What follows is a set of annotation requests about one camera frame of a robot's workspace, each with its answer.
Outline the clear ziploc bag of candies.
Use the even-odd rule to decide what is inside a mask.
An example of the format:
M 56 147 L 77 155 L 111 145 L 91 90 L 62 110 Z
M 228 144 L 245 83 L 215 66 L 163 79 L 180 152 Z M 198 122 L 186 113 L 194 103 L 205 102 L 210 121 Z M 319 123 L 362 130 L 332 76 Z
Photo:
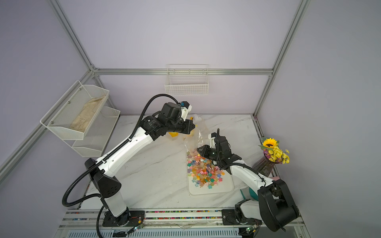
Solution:
M 200 133 L 202 133 L 202 134 L 208 133 L 208 128 L 206 126 L 206 122 L 201 116 L 199 116 L 197 114 L 193 114 L 191 116 L 191 119 L 193 120 L 193 124 L 199 130 Z

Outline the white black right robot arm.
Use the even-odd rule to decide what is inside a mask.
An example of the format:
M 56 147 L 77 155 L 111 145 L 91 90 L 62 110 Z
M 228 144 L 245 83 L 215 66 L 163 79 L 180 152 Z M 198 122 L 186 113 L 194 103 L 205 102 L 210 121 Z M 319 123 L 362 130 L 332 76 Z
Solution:
M 287 184 L 282 179 L 274 180 L 247 165 L 242 158 L 231 151 L 226 137 L 214 132 L 209 135 L 214 143 L 197 148 L 204 159 L 214 162 L 221 170 L 239 178 L 257 196 L 245 198 L 234 209 L 222 211 L 223 222 L 228 225 L 265 224 L 276 232 L 300 216 L 299 209 Z

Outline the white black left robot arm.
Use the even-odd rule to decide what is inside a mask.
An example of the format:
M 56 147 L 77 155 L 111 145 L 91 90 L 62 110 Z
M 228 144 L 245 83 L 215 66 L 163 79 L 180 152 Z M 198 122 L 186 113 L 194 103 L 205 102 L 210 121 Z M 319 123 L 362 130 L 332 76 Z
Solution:
M 160 97 L 167 97 L 172 101 L 165 103 L 160 111 L 147 116 L 145 113 L 150 104 Z M 62 197 L 62 205 L 72 207 L 90 198 L 98 197 L 115 225 L 127 225 L 132 216 L 120 192 L 122 184 L 117 179 L 116 174 L 137 152 L 159 137 L 165 136 L 166 133 L 190 134 L 195 129 L 193 121 L 187 118 L 191 109 L 189 102 L 179 102 L 171 95 L 158 94 L 153 96 L 143 108 L 132 133 L 126 139 L 104 156 L 96 160 L 90 158 L 85 162 L 86 171 L 76 178 L 65 191 Z M 69 202 L 70 193 L 86 176 L 90 177 L 98 193 Z

